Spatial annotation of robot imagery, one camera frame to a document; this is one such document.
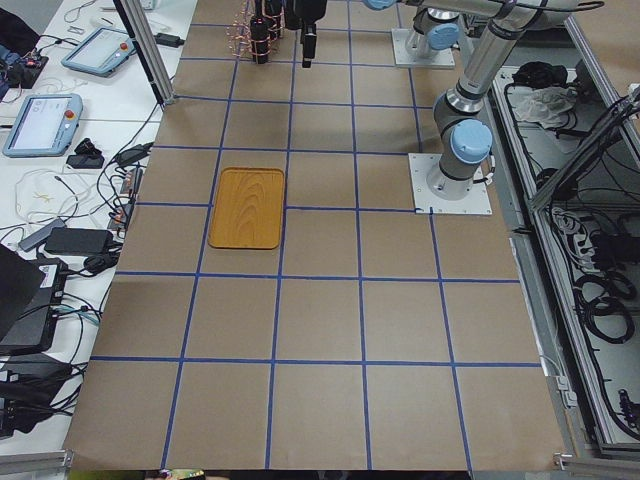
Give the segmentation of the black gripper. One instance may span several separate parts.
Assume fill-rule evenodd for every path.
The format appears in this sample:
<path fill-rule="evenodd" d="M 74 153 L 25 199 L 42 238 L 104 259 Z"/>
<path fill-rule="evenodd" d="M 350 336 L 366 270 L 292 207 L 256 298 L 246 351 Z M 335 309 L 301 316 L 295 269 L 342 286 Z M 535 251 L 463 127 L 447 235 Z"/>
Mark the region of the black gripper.
<path fill-rule="evenodd" d="M 326 14 L 327 0 L 285 0 L 285 28 L 300 30 L 302 45 L 302 67 L 310 68 L 316 57 L 316 22 Z"/>

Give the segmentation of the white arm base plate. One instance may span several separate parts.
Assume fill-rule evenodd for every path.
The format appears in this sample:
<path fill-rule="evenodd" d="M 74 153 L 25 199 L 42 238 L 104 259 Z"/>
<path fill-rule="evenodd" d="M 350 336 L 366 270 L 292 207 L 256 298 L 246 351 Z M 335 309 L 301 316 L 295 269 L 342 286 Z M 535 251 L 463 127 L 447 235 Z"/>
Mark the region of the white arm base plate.
<path fill-rule="evenodd" d="M 459 37 L 457 27 L 434 27 L 425 34 L 414 29 L 394 28 L 391 33 L 397 67 L 445 70 L 455 67 L 452 47 Z"/>
<path fill-rule="evenodd" d="M 440 169 L 440 154 L 410 153 L 409 172 L 417 214 L 490 216 L 492 208 L 480 166 L 467 180 L 452 180 Z"/>

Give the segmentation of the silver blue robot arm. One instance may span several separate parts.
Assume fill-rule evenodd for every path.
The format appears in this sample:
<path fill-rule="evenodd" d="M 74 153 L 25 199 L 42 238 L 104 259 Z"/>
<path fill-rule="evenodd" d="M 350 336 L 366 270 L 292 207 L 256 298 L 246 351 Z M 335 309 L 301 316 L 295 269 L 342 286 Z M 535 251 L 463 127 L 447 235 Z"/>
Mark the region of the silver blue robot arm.
<path fill-rule="evenodd" d="M 285 27 L 301 30 L 302 67 L 310 68 L 316 54 L 316 23 L 326 15 L 327 1 L 285 1 Z M 412 26 L 394 28 L 392 46 L 398 67 L 453 69 L 452 48 L 458 43 L 459 13 L 429 8 L 422 1 L 407 1 L 416 6 Z"/>
<path fill-rule="evenodd" d="M 436 100 L 434 120 L 443 153 L 427 174 L 429 189 L 447 201 L 465 198 L 493 137 L 477 119 L 484 98 L 517 41 L 528 30 L 545 30 L 574 12 L 600 8 L 602 1 L 424 1 L 425 7 L 484 16 L 479 43 L 456 85 Z"/>

